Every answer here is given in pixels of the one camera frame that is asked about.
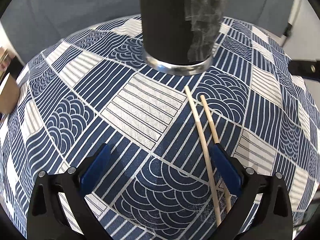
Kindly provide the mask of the wooden chopstick lying left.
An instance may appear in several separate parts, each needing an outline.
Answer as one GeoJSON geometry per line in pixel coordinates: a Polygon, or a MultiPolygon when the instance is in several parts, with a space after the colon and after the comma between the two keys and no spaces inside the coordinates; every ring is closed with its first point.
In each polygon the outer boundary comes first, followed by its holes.
{"type": "Polygon", "coordinates": [[[195,120],[195,125],[199,134],[199,139],[203,151],[203,156],[204,156],[204,161],[206,164],[206,170],[208,174],[208,179],[209,179],[209,185],[210,185],[210,190],[212,193],[212,199],[213,199],[213,204],[214,204],[214,212],[215,212],[215,217],[216,217],[216,226],[218,227],[221,224],[221,214],[220,214],[220,206],[219,206],[219,199],[217,196],[217,190],[216,190],[216,185],[214,181],[214,175],[213,175],[213,169],[210,161],[210,156],[208,152],[208,146],[207,146],[207,141],[204,136],[203,128],[201,125],[201,120],[199,117],[199,114],[197,112],[193,97],[191,95],[191,91],[188,86],[184,87],[185,93],[187,95],[189,105],[195,120]]]}

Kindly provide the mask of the blue white patterned tablecloth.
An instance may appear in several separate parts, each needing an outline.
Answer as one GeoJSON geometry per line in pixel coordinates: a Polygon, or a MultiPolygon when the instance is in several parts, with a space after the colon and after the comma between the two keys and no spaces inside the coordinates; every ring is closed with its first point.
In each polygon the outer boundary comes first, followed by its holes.
{"type": "Polygon", "coordinates": [[[142,46],[136,16],[70,35],[26,64],[1,125],[1,196],[14,226],[27,233],[39,172],[77,167],[106,143],[110,162],[86,201],[114,239],[207,239],[215,213],[185,87],[208,145],[201,96],[227,153],[259,174],[283,175],[298,222],[319,186],[319,109],[283,48],[228,17],[202,74],[158,72],[142,46]]]}

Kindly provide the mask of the wooden chopstick lying middle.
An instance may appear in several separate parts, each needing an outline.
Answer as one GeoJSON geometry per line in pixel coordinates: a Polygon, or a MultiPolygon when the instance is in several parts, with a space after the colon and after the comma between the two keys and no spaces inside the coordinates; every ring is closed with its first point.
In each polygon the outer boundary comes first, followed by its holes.
{"type": "MultiPolygon", "coordinates": [[[[205,111],[207,119],[208,119],[208,123],[209,123],[210,130],[212,133],[213,141],[215,144],[217,144],[220,141],[219,141],[219,137],[217,135],[216,127],[215,127],[208,103],[207,103],[204,95],[201,95],[200,99],[201,99],[202,105],[204,107],[204,111],[205,111]]],[[[231,206],[231,194],[230,194],[229,190],[227,189],[227,186],[225,185],[224,181],[222,181],[222,185],[223,185],[223,189],[224,189],[224,193],[225,193],[226,212],[229,213],[229,211],[231,210],[231,207],[232,207],[231,206]]]]}

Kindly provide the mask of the black steel utensil cup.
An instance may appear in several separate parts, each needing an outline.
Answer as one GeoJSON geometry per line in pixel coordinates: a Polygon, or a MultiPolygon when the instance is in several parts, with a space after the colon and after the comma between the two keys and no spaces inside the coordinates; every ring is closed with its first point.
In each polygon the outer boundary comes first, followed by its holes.
{"type": "Polygon", "coordinates": [[[205,72],[227,0],[140,0],[143,58],[165,74],[205,72]]]}

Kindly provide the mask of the wooden chopstick lying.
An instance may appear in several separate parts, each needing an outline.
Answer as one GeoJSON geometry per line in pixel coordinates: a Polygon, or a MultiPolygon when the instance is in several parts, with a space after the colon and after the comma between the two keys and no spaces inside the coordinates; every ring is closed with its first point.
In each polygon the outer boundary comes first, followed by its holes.
{"type": "Polygon", "coordinates": [[[187,95],[189,105],[195,120],[195,125],[199,134],[199,139],[203,151],[203,156],[204,156],[204,161],[206,164],[206,170],[208,174],[208,179],[209,179],[209,185],[210,185],[210,190],[212,193],[212,199],[213,199],[213,204],[214,204],[214,212],[215,212],[215,217],[216,217],[216,226],[218,227],[221,224],[221,214],[220,214],[220,206],[219,206],[219,199],[217,196],[217,190],[216,190],[216,185],[214,181],[214,175],[213,175],[213,169],[210,161],[210,156],[208,152],[208,146],[207,146],[207,141],[204,136],[203,128],[201,125],[201,120],[199,117],[199,114],[197,112],[193,97],[191,95],[191,91],[188,86],[184,87],[185,93],[187,95]]]}
{"type": "MultiPolygon", "coordinates": [[[[208,119],[208,123],[209,123],[210,130],[212,133],[213,141],[215,144],[217,144],[220,141],[219,141],[219,137],[217,135],[216,127],[215,127],[208,103],[207,103],[204,95],[201,95],[200,99],[201,99],[202,105],[204,107],[204,111],[205,111],[207,119],[208,119]]],[[[222,181],[222,185],[223,185],[223,189],[224,189],[224,193],[225,193],[226,212],[229,213],[229,211],[231,210],[231,207],[232,207],[231,206],[231,194],[230,194],[229,190],[227,189],[227,186],[225,185],[224,181],[222,181]]]]}

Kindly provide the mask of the cluttered shelf items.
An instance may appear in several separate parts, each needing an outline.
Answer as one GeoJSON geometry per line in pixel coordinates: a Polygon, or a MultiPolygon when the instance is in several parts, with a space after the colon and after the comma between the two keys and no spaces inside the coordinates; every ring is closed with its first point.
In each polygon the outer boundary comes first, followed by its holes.
{"type": "Polygon", "coordinates": [[[20,60],[15,56],[9,49],[5,49],[1,47],[1,81],[3,78],[10,74],[15,80],[20,75],[23,64],[21,64],[20,60]]]}

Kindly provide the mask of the grey sofa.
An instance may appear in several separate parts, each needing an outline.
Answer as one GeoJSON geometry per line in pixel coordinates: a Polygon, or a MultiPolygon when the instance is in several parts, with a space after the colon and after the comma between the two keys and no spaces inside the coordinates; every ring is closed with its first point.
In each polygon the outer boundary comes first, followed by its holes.
{"type": "MultiPolygon", "coordinates": [[[[228,0],[225,16],[281,35],[293,0],[228,0]]],[[[89,26],[139,14],[139,0],[1,0],[1,24],[23,62],[89,26]]]]}

